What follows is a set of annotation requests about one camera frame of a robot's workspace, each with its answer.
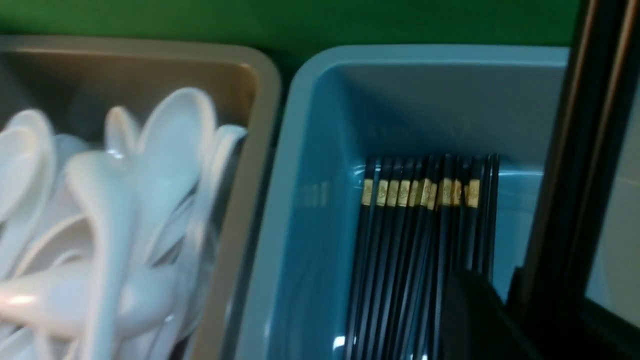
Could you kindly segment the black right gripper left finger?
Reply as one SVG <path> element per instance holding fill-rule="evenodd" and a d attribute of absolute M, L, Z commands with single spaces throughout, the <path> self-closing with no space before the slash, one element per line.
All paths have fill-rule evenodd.
<path fill-rule="evenodd" d="M 543 357 L 482 275 L 460 269 L 447 281 L 440 321 L 446 360 L 541 360 Z"/>

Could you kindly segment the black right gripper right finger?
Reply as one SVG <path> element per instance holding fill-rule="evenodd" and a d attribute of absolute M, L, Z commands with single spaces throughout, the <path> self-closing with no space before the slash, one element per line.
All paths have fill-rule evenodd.
<path fill-rule="evenodd" d="M 638 78 L 639 2 L 583 0 L 525 262 L 508 300 L 544 359 L 639 356 L 639 330 L 586 297 Z"/>

